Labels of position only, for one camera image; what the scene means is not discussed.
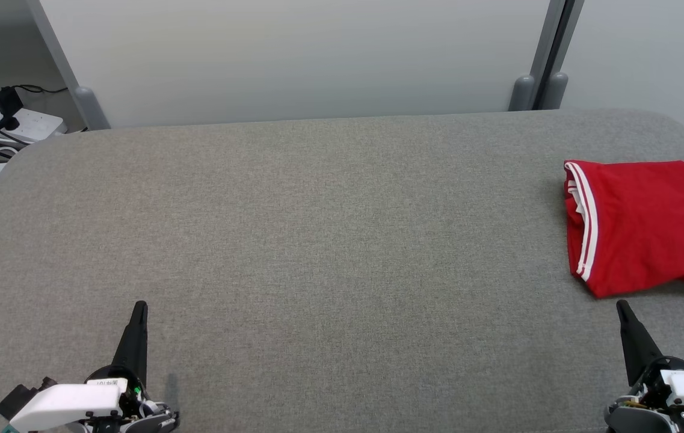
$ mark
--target red cloth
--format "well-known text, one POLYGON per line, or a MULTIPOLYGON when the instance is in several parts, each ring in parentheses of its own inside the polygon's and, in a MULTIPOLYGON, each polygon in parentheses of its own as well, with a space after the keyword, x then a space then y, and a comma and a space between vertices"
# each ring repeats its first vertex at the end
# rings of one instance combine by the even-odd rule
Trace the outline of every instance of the red cloth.
POLYGON ((595 296, 684 280, 683 161, 564 168, 569 266, 595 296))

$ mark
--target white label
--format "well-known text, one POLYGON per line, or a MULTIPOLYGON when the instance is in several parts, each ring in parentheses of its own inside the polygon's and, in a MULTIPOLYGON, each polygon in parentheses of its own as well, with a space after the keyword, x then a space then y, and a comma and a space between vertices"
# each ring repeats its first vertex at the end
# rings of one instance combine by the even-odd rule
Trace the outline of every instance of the white label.
POLYGON ((89 385, 116 385, 120 387, 120 394, 128 389, 128 379, 125 378, 93 379, 86 383, 89 385))

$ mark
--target robotic arm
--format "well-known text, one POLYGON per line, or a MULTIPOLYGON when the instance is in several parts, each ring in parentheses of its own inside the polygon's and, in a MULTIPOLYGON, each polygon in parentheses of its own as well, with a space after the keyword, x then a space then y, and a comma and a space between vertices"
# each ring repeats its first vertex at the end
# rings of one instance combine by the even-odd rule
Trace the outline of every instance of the robotic arm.
POLYGON ((84 384, 23 385, 0 402, 10 424, 3 433, 27 433, 66 425, 75 433, 168 433, 179 427, 179 412, 147 394, 147 304, 136 302, 114 359, 84 384))
POLYGON ((627 395, 604 413, 609 432, 684 433, 684 361, 663 356, 627 301, 617 302, 627 395))

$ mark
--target white partition panel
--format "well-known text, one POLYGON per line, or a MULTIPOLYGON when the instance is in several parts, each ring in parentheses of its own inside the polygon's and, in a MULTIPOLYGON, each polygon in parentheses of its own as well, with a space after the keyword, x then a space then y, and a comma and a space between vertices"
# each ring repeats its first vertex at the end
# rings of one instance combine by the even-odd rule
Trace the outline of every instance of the white partition panel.
POLYGON ((42 0, 113 127, 507 109, 549 0, 42 0))
POLYGON ((562 108, 647 109, 684 125, 684 1, 586 0, 561 71, 562 108))

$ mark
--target gray fabric tabletop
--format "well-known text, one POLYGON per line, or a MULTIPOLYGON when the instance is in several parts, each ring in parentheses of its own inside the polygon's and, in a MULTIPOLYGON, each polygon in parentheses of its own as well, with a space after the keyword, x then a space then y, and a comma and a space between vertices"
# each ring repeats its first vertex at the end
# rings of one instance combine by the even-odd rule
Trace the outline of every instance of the gray fabric tabletop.
MULTIPOLYGON (((37 143, 0 175, 0 400, 108 364, 145 299, 147 386, 181 431, 602 431, 628 386, 616 299, 569 274, 572 158, 684 159, 684 128, 511 112, 37 143)), ((684 284, 627 299, 684 357, 684 284)))

